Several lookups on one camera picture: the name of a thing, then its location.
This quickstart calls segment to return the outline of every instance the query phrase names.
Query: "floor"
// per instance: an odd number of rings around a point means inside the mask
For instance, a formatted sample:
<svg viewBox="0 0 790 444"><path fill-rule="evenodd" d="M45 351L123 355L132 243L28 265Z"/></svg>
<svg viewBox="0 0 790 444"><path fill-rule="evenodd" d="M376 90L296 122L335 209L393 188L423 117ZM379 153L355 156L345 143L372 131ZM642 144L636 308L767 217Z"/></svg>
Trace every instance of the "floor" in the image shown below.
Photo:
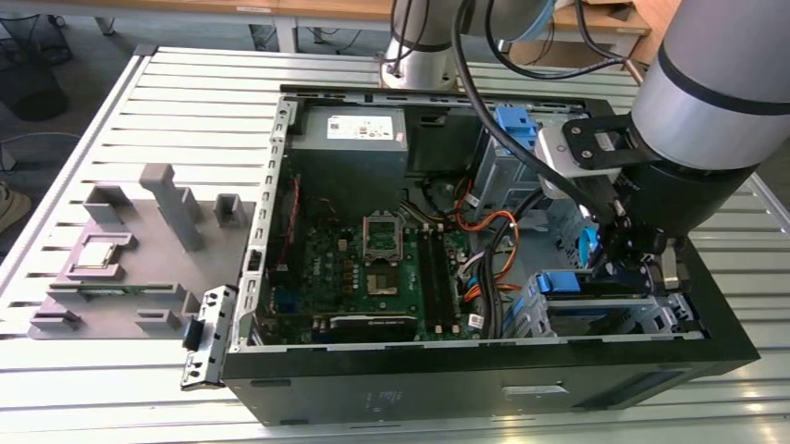
<svg viewBox="0 0 790 444"><path fill-rule="evenodd" d="M211 49L253 50L251 30L232 24L205 24L168 20L141 20L124 18L115 23L117 33L105 37L96 28L92 18L68 17L62 29L73 51L73 60L56 67L57 81L65 91L70 104L69 111L42 122L25 123L0 107L0 141L29 132L58 131L81 134L107 93L128 62L135 47L140 43L168 46L200 47ZM253 29L259 49L271 35L271 28ZM325 44L315 44L307 30L300 31L300 50L313 54L333 54L353 39L356 31L341 30L325 36ZM341 51L349 56L372 56L385 49L385 32L363 31L353 45ZM481 39L467 39L464 44L468 60L494 61ZM265 45L276 50L276 36ZM760 167L760 174L768 186L779 195L784 205L790 204L790 149L787 145L770 162ZM25 193L37 203L49 188L58 169L74 148L74 139L66 136L36 136L2 144L2 149L20 162L14 173L1 173L0 180ZM24 228L24 222L14 224L0 235L0 259Z"/></svg>

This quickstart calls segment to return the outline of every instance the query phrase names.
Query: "white label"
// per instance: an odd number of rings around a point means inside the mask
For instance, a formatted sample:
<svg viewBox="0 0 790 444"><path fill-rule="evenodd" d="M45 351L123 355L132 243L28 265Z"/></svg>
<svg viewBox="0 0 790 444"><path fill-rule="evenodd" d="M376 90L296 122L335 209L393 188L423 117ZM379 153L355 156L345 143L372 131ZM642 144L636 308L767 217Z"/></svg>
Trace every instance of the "white label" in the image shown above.
<svg viewBox="0 0 790 444"><path fill-rule="evenodd" d="M504 396L512 395L547 395L552 393L568 393L563 386L510 386L502 387Z"/></svg>
<svg viewBox="0 0 790 444"><path fill-rule="evenodd" d="M264 14L271 14L272 9L268 8L268 7L236 6L236 11L240 11L240 12L263 12Z"/></svg>
<svg viewBox="0 0 790 444"><path fill-rule="evenodd" d="M486 318L476 315L476 314L469 314L468 315L468 326L472 328L483 328L483 321L486 321Z"/></svg>
<svg viewBox="0 0 790 444"><path fill-rule="evenodd" d="M331 116L325 125L325 138L391 141L395 138L392 117Z"/></svg>
<svg viewBox="0 0 790 444"><path fill-rule="evenodd" d="M473 197L471 195L471 193L464 196L464 201L468 202L468 204L471 205L472 208L476 208L477 205L480 204L480 199L477 199L476 197Z"/></svg>

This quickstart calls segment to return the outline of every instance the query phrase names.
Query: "aluminum table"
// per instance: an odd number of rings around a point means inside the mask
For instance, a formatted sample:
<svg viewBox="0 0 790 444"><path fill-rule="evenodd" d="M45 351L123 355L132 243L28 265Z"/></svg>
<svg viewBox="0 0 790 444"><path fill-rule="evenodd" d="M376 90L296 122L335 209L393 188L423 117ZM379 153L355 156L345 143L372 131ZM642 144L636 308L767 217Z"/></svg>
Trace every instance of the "aluminum table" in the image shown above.
<svg viewBox="0 0 790 444"><path fill-rule="evenodd" d="M596 97L619 113L636 92L631 78L614 72L544 82L488 64L471 69L484 93ZM280 84L376 82L376 65L363 57L183 48L132 57L0 266L0 442L784 442L790 218L756 177L691 237L763 358L626 411L265 428L228 389L179 391L179 341L25 338L88 220L80 203L93 185L121 185L131 198L141 196L143 164L165 162L197 199L229 192L249 201L269 159Z"/></svg>

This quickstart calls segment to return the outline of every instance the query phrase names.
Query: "blue latch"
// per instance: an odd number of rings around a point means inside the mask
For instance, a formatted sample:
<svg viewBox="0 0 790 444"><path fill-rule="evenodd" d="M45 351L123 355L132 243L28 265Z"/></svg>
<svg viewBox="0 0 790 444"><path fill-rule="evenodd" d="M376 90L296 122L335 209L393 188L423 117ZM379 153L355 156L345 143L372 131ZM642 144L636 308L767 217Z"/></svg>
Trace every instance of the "blue latch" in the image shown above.
<svg viewBox="0 0 790 444"><path fill-rule="evenodd" d="M579 279L572 271L547 271L536 277L542 293L575 293L582 291Z"/></svg>
<svg viewBox="0 0 790 444"><path fill-rule="evenodd" d="M523 106L498 106L495 112L499 126L516 139L520 146L532 150L538 137L538 125L530 119L527 108Z"/></svg>

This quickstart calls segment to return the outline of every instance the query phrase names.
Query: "wooden table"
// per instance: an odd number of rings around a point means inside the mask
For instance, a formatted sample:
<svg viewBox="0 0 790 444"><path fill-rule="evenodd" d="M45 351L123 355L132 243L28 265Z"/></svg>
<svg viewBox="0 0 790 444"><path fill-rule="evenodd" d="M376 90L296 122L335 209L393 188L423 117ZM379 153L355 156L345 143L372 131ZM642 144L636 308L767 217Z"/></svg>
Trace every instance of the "wooden table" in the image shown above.
<svg viewBox="0 0 790 444"><path fill-rule="evenodd" d="M196 21L272 25L280 52L297 52L296 30L341 28L388 31L391 0L0 0L0 10L99 18L104 33L111 33L105 18L152 17ZM587 28L598 43L627 56L650 25L636 13L627 21L606 16L604 9L586 7ZM560 42L580 42L572 7L554 13Z"/></svg>
<svg viewBox="0 0 790 444"><path fill-rule="evenodd" d="M308 18L349 19L365 24L376 22L384 27L356 29L376 29L388 31L391 0L280 0L276 6L276 14L293 18L293 26L299 26ZM607 15L604 6L584 5L584 18L587 29L596 43L610 44L610 50L622 56L627 56L639 37L650 34L650 25L634 12L628 20L622 21ZM579 25L572 6L563 7L554 12L556 32L554 40L559 42L582 42ZM341 28L336 23L324 24L327 28Z"/></svg>

